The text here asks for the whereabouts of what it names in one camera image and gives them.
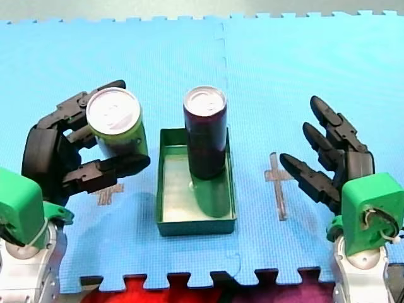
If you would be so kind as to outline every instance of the purple fabric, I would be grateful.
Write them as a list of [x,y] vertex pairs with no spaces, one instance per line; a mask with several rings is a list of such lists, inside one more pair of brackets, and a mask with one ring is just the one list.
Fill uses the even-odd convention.
[[333,303],[333,283],[319,283],[318,275],[300,272],[299,285],[266,285],[238,293],[233,303]]

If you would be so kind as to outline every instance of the red fabric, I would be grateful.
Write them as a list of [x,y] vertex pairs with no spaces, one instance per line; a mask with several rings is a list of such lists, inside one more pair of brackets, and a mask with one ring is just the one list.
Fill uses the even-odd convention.
[[167,290],[147,291],[143,283],[142,278],[130,278],[126,280],[125,292],[94,290],[81,303],[217,303],[222,294],[217,288],[191,290],[186,283],[176,282],[170,283]]

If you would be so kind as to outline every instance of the can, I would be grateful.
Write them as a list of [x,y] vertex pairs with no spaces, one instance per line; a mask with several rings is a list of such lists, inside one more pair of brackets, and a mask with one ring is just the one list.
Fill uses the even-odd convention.
[[87,103],[86,116],[106,157],[148,155],[141,106],[128,90],[110,87],[95,93]]
[[198,86],[184,98],[190,173],[198,179],[216,177],[225,168],[227,99],[212,86]]

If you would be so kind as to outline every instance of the white cable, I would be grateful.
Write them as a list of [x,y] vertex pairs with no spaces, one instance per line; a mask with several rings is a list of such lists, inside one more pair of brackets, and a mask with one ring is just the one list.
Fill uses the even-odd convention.
[[32,241],[27,244],[27,246],[33,246],[35,244],[35,242],[38,241],[38,239],[40,238],[40,236],[45,232],[46,228],[48,226],[48,218],[44,218],[44,224],[43,226],[40,228],[39,232],[37,233],[37,235],[32,239]]
[[387,241],[389,241],[389,242],[392,243],[392,244],[400,243],[401,238],[398,237],[398,236],[396,236],[396,237],[389,237],[388,235],[385,235],[382,230],[380,230],[380,234],[381,234],[381,237],[382,237],[384,240],[387,240]]

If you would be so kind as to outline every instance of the dark red can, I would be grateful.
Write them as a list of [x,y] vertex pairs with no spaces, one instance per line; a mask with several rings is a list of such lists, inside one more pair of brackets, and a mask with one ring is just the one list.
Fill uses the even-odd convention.
[[216,177],[225,168],[227,100],[212,86],[199,86],[184,98],[189,171],[198,179]]

